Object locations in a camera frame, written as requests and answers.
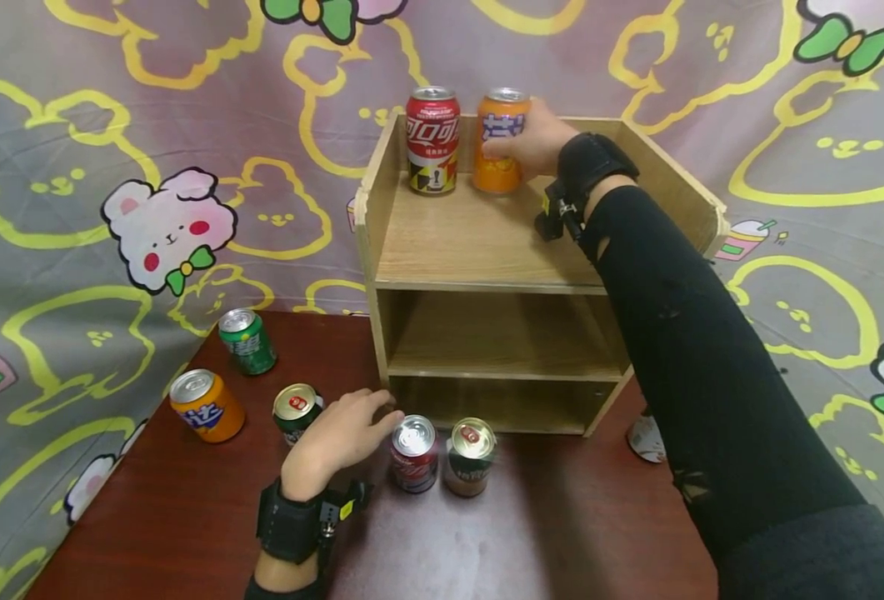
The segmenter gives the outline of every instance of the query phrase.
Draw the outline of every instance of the soda can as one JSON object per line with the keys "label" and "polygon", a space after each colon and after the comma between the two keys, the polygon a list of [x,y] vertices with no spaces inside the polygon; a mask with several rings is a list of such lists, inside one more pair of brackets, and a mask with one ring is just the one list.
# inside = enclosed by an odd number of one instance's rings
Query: soda can
{"label": "soda can", "polygon": [[275,348],[267,339],[261,317],[253,310],[236,308],[223,314],[218,320],[218,336],[242,373],[258,375],[275,367]]}
{"label": "soda can", "polygon": [[638,458],[650,463],[663,463],[665,461],[665,444],[662,442],[662,432],[658,430],[658,423],[652,412],[646,407],[638,421],[632,425],[625,436],[627,444]]}
{"label": "soda can", "polygon": [[225,442],[245,424],[245,409],[225,381],[207,368],[178,375],[168,397],[178,416],[206,442]]}
{"label": "soda can", "polygon": [[454,91],[438,86],[416,87],[405,115],[412,190],[436,196],[455,189],[462,109]]}
{"label": "soda can", "polygon": [[435,426],[421,415],[408,415],[392,434],[392,475],[402,490],[421,493],[435,485],[439,459]]}
{"label": "soda can", "polygon": [[472,498],[485,491],[488,473],[496,455],[496,434],[480,418],[463,418],[455,423],[446,447],[444,482],[460,497]]}
{"label": "soda can", "polygon": [[324,400],[307,383],[293,383],[278,392],[272,404],[272,419],[285,434],[288,446],[302,438],[308,425],[322,414]]}
{"label": "soda can", "polygon": [[513,138],[522,133],[532,106],[528,94],[513,87],[488,90],[478,105],[475,131],[475,188],[491,194],[508,194],[522,184],[522,167],[513,158],[485,158],[482,143],[491,138]]}

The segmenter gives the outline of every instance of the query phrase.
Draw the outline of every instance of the can lid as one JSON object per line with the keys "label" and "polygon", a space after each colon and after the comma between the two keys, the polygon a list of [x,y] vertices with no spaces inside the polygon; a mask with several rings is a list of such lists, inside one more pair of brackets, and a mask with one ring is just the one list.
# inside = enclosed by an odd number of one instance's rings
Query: can lid
{"label": "can lid", "polygon": [[455,91],[442,86],[423,86],[412,90],[412,98],[416,100],[452,100]]}
{"label": "can lid", "polygon": [[256,322],[256,313],[253,310],[236,308],[229,310],[219,318],[218,328],[225,333],[238,333],[238,331],[246,330],[254,322]]}
{"label": "can lid", "polygon": [[435,426],[422,415],[408,415],[392,432],[392,445],[404,456],[421,456],[435,446]]}
{"label": "can lid", "polygon": [[487,458],[496,450],[496,442],[491,426],[480,418],[463,418],[452,428],[452,448],[465,458]]}
{"label": "can lid", "polygon": [[316,403],[315,390],[307,383],[293,383],[278,392],[272,412],[283,421],[295,421],[308,415]]}
{"label": "can lid", "polygon": [[208,393],[215,382],[215,373],[207,368],[194,368],[192,371],[178,375],[168,389],[168,396],[176,404],[194,403],[195,400]]}
{"label": "can lid", "polygon": [[493,87],[485,94],[487,98],[498,102],[519,103],[527,101],[530,96],[514,87]]}

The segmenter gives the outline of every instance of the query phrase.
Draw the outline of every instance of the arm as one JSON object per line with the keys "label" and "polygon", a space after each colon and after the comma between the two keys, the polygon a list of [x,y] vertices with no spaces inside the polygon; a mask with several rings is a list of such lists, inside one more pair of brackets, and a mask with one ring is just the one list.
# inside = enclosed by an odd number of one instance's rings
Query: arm
{"label": "arm", "polygon": [[[483,151],[554,173],[583,148],[562,152],[576,134],[532,99],[522,134]],[[592,157],[561,165],[592,185],[576,163],[591,170]],[[605,282],[720,598],[884,598],[882,513],[823,446],[706,259],[626,177],[595,184],[582,212],[582,251]]]}
{"label": "arm", "polygon": [[[279,494],[300,509],[319,510],[319,497],[339,470],[372,455],[379,444],[402,422],[402,411],[372,424],[377,413],[395,403],[389,392],[359,390],[330,404],[305,430],[282,464]],[[246,600],[321,600],[319,555],[314,551],[304,562],[279,560],[262,550]]]}
{"label": "arm", "polygon": [[[328,479],[321,473],[309,473],[307,465],[286,460],[282,464],[282,498],[303,505],[311,502],[328,485]],[[321,583],[317,581],[319,574],[319,555],[317,550],[301,564],[285,562],[272,557],[264,550],[258,555],[256,569],[252,579],[248,581],[245,598],[260,600],[321,600]]]}

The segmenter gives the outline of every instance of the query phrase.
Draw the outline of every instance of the orange can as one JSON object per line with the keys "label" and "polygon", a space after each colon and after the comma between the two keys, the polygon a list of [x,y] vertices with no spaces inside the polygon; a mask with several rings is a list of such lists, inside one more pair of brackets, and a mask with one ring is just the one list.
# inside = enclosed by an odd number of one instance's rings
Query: orange can
{"label": "orange can", "polygon": [[513,87],[494,87],[482,98],[475,131],[475,188],[491,194],[507,194],[522,184],[522,167],[516,160],[485,158],[482,143],[522,133],[531,105],[529,95]]}
{"label": "orange can", "polygon": [[225,442],[245,424],[245,409],[207,368],[178,375],[168,397],[178,416],[206,442]]}

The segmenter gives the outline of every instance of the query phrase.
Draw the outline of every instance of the black sleeve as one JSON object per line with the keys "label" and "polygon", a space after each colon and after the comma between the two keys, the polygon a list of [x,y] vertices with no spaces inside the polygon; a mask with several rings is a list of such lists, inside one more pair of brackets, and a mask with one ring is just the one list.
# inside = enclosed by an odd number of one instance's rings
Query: black sleeve
{"label": "black sleeve", "polygon": [[582,250],[718,567],[720,598],[882,600],[884,517],[827,451],[707,260],[633,186],[598,204]]}
{"label": "black sleeve", "polygon": [[297,589],[295,592],[268,592],[258,586],[256,578],[248,579],[245,589],[245,600],[322,600],[322,579],[316,579],[312,585]]}

